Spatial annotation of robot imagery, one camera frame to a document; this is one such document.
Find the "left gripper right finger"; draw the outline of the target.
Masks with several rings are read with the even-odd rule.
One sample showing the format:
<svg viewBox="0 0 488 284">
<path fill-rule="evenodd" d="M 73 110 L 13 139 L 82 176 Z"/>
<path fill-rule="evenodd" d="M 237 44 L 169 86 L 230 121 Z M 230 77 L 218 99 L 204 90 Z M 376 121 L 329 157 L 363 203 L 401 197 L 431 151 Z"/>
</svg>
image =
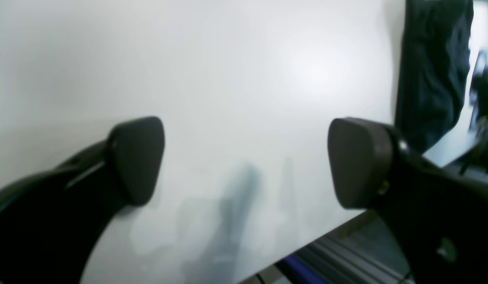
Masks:
<svg viewBox="0 0 488 284">
<path fill-rule="evenodd" d="M 417 284 L 488 284 L 488 185 L 450 174 L 391 125 L 334 119 L 327 154 L 339 204 L 386 223 Z"/>
</svg>

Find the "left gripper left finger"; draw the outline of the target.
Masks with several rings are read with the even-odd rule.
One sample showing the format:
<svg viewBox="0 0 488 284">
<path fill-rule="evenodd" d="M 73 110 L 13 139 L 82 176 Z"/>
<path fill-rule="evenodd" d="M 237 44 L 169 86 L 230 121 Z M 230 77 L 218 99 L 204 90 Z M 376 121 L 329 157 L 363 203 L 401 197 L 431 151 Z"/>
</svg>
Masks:
<svg viewBox="0 0 488 284">
<path fill-rule="evenodd" d="M 0 282 L 80 282 L 112 218 L 151 200 L 165 140 L 159 117 L 126 121 L 55 168 L 0 189 Z"/>
</svg>

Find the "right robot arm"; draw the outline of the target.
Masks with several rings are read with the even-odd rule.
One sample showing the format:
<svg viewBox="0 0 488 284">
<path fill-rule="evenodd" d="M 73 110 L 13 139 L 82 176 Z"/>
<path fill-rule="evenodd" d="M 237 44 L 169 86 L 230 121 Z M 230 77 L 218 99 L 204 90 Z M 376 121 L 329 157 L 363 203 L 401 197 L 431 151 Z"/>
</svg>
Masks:
<svg viewBox="0 0 488 284">
<path fill-rule="evenodd" d="M 478 143 L 461 167 L 461 176 L 473 164 L 484 167 L 488 173 L 488 50 L 478 53 L 469 95 L 470 104 L 473 105 L 470 127 L 476 131 Z"/>
</svg>

